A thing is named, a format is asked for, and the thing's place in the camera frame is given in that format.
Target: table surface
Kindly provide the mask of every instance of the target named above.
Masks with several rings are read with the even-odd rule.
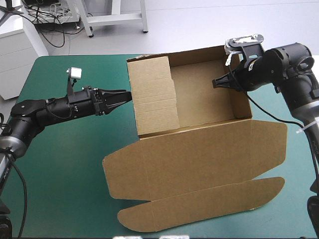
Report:
[[[129,90],[126,59],[131,57],[134,55],[38,58],[18,101],[64,96],[65,71],[72,66],[82,68],[82,79],[75,90],[86,85]],[[271,85],[250,93],[250,96],[274,115],[292,120],[282,96],[276,94]],[[272,120],[254,106],[252,111],[256,120]],[[111,198],[102,168],[104,156],[139,139],[132,102],[108,116],[90,116],[49,126],[33,140],[26,155],[17,161],[28,186],[28,214],[23,236],[110,238],[142,235],[155,238],[159,235],[188,234],[198,238],[315,237],[306,207],[308,197],[313,195],[309,187],[315,175],[308,142],[304,135],[295,133],[297,129],[295,125],[288,126],[286,161],[259,177],[285,178],[286,184],[274,200],[249,212],[159,233],[141,234],[122,226],[116,217],[120,209],[140,202]],[[2,200],[11,209],[10,218],[14,236],[17,236],[23,211],[23,190],[14,171],[5,186]]]

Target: open cardboard box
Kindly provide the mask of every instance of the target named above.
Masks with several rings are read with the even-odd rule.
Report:
[[[283,178],[253,179],[285,160],[287,127],[252,120],[243,93],[213,89],[225,59],[217,46],[128,60],[141,140],[103,167],[112,197],[150,202],[121,210],[124,226],[154,232],[251,210],[282,189]]]

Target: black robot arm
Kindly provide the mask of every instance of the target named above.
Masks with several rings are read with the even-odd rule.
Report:
[[[317,196],[309,198],[308,213],[319,238],[319,85],[312,72],[314,59],[309,49],[299,43],[264,51],[263,40],[259,34],[227,40],[225,50],[230,57],[226,65],[230,72],[213,80],[213,86],[247,92],[272,83],[276,92],[282,93],[291,115],[304,123],[305,127],[297,122],[280,120],[303,127],[309,141],[316,172],[311,190]],[[233,54],[242,54],[243,58],[234,70],[229,66]]]
[[[0,126],[4,128],[0,135],[0,195],[15,160],[24,156],[33,138],[46,126],[90,115],[107,115],[132,100],[131,92],[126,90],[84,87],[74,92],[73,85],[80,79],[81,69],[71,68],[67,72],[65,97],[22,101],[12,108],[8,123],[1,122]],[[11,223],[4,216],[9,213],[10,210],[0,200],[0,238],[11,239]]]

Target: box flap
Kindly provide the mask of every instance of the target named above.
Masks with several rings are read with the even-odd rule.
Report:
[[[285,124],[247,119],[145,138],[103,167],[112,197],[157,200],[251,180],[285,160],[286,141]]]
[[[128,63],[138,135],[179,128],[168,57]]]
[[[258,208],[277,196],[284,183],[276,177],[204,189],[123,209],[118,219],[134,231],[158,232]]]

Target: white cabinet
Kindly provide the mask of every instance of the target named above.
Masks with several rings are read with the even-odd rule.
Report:
[[[13,6],[21,5],[20,0],[12,3]],[[0,0],[0,5],[5,6],[5,1]],[[21,16],[11,16],[0,26],[0,96],[5,100],[17,97],[34,61],[47,55],[33,24]]]

